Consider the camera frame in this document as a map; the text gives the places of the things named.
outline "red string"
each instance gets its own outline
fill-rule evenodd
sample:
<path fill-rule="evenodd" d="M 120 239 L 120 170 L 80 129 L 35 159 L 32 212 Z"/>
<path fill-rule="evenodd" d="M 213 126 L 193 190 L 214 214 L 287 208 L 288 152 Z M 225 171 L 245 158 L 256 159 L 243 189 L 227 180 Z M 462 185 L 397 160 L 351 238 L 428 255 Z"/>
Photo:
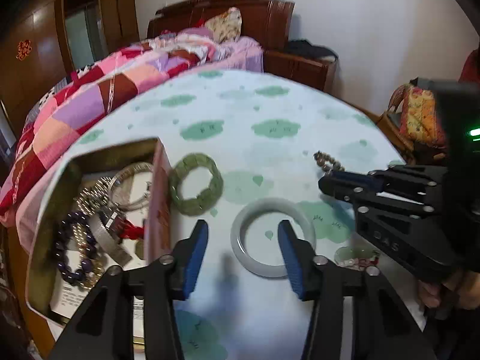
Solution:
<path fill-rule="evenodd" d="M 123 223 L 123 232 L 120 234 L 120 238 L 143 238 L 143 233 L 145 232 L 143 227 L 135 226 L 132 222 L 126 219 L 123 221 Z"/>

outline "beaded bracelet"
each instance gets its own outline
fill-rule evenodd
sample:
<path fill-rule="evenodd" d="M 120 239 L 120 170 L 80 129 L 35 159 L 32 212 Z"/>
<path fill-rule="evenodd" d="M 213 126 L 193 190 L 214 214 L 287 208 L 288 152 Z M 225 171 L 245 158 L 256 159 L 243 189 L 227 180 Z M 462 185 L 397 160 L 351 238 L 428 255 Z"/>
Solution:
<path fill-rule="evenodd" d="M 342 164 L 339 161 L 337 161 L 327 153 L 322 153 L 321 151 L 317 151 L 313 155 L 313 158 L 317 162 L 317 165 L 321 167 L 324 172 L 328 172 L 332 169 L 338 170 L 340 172 L 345 170 L 345 168 L 342 166 Z"/>
<path fill-rule="evenodd" d="M 85 241 L 79 239 L 78 233 L 85 229 Z M 78 268 L 72 272 L 68 265 L 66 255 L 67 242 L 74 235 L 77 242 L 81 242 L 81 261 Z M 88 216 L 81 211 L 71 212 L 67 215 L 57 229 L 55 235 L 55 251 L 54 256 L 57 260 L 57 268 L 61 273 L 62 279 L 71 285 L 76 285 L 87 279 L 87 274 L 95 268 L 92 259 L 97 255 L 96 241 L 88 227 Z"/>
<path fill-rule="evenodd" d="M 196 198 L 181 199 L 178 191 L 179 184 L 193 169 L 198 167 L 205 167 L 210 171 L 212 174 L 210 184 Z M 169 190 L 172 202 L 178 211 L 190 216 L 200 215 L 212 208 L 222 195 L 223 179 L 217 169 L 217 165 L 208 155 L 192 153 L 183 157 L 172 169 L 169 174 Z"/>

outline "wardrobe door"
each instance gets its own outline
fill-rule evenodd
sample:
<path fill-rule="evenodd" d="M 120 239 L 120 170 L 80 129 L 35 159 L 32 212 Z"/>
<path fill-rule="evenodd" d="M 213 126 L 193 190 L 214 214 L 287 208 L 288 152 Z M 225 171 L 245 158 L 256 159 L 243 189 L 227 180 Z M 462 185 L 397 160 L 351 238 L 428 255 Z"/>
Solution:
<path fill-rule="evenodd" d="M 54 11 L 53 1 L 46 1 L 11 26 L 0 42 L 0 99 L 17 137 L 30 109 L 66 74 Z"/>
<path fill-rule="evenodd" d="M 109 54 L 100 0 L 55 0 L 58 43 L 66 71 L 104 59 Z"/>

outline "patchwork quilt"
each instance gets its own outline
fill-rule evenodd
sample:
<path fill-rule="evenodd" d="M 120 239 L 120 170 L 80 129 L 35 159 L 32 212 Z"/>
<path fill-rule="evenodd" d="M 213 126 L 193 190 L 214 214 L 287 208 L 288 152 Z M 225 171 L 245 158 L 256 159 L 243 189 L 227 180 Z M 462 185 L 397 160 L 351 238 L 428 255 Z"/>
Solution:
<path fill-rule="evenodd" d="M 16 207 L 35 183 L 99 120 L 169 78 L 228 55 L 228 48 L 198 35 L 147 40 L 114 52 L 48 97 L 18 141 L 0 191 L 1 221 L 14 221 Z"/>

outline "pendant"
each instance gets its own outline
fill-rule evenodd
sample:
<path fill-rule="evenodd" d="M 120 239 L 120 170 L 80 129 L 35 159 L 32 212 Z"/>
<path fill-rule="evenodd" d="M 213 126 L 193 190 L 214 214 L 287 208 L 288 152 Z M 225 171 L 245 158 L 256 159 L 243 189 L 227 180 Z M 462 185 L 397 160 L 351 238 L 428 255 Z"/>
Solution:
<path fill-rule="evenodd" d="M 135 254 L 138 256 L 139 259 L 144 260 L 143 258 L 143 239 L 139 238 L 137 242 L 135 242 Z"/>

